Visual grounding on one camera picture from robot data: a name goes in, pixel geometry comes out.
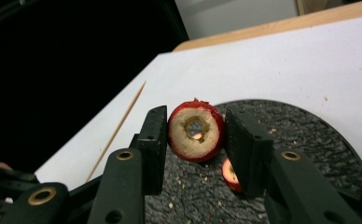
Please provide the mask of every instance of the apple slice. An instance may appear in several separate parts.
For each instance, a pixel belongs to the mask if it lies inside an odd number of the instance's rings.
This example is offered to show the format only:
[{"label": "apple slice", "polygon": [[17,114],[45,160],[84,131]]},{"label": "apple slice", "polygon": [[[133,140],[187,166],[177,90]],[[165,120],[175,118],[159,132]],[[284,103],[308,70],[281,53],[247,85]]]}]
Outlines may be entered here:
[{"label": "apple slice", "polygon": [[222,177],[224,178],[225,183],[231,190],[239,193],[243,192],[242,186],[240,185],[239,180],[234,173],[229,158],[226,158],[224,163],[222,163]]},{"label": "apple slice", "polygon": [[206,101],[187,101],[175,108],[168,120],[168,143],[185,161],[213,158],[223,147],[225,123],[221,113]]}]

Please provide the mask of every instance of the wall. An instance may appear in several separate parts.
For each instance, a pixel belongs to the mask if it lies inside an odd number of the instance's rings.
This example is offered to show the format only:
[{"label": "wall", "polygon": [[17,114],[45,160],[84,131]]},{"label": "wall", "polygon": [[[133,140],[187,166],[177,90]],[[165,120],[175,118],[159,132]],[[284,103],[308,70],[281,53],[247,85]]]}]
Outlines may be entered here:
[{"label": "wall", "polygon": [[295,0],[175,0],[189,39],[298,16]]}]

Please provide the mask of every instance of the wooden skewer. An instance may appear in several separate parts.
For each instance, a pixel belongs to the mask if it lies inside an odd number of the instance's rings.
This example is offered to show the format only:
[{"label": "wooden skewer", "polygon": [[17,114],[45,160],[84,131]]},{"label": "wooden skewer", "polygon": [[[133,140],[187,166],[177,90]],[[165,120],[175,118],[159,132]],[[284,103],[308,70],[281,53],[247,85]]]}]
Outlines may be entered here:
[{"label": "wooden skewer", "polygon": [[86,182],[88,182],[91,179],[91,176],[93,175],[94,171],[96,170],[97,166],[99,165],[100,161],[102,160],[104,154],[108,150],[109,146],[111,145],[112,141],[114,140],[115,136],[117,136],[117,133],[119,132],[120,128],[122,127],[123,122],[128,117],[129,113],[131,112],[135,102],[137,102],[138,97],[140,96],[141,92],[143,91],[144,86],[146,85],[146,81],[143,83],[143,85],[140,87],[138,92],[134,95],[134,98],[132,99],[131,104],[129,105],[128,109],[126,110],[125,114],[123,115],[122,119],[120,120],[120,123],[118,124],[116,130],[112,133],[111,138],[109,139],[108,143],[106,144],[104,150],[102,151],[102,154],[100,155],[97,162],[94,164],[93,169],[91,169],[90,174],[88,178],[86,179]]}]

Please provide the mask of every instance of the white table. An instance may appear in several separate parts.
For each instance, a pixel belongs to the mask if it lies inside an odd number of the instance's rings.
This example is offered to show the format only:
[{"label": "white table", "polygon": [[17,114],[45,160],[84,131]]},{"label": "white table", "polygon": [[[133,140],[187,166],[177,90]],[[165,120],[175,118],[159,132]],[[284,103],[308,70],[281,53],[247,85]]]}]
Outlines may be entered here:
[{"label": "white table", "polygon": [[158,55],[119,95],[35,173],[71,190],[87,181],[133,96],[146,85],[108,155],[128,147],[146,112],[168,114],[197,97],[212,105],[266,99],[306,109],[340,132],[362,159],[362,17]]}]

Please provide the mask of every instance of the white surface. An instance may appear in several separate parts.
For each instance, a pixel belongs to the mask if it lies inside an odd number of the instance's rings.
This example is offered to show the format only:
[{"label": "white surface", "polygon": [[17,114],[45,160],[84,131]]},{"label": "white surface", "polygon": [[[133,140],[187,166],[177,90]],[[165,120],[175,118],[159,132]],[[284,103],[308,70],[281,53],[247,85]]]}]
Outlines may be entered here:
[{"label": "white surface", "polygon": [[218,105],[267,99],[304,108],[340,132],[362,159],[362,18],[278,35],[158,55],[117,97],[37,171],[69,189],[85,183],[133,96],[146,86],[108,155],[128,147],[149,109],[168,115],[197,97]]},{"label": "white surface", "polygon": [[175,0],[189,39],[298,16],[295,0]]}]

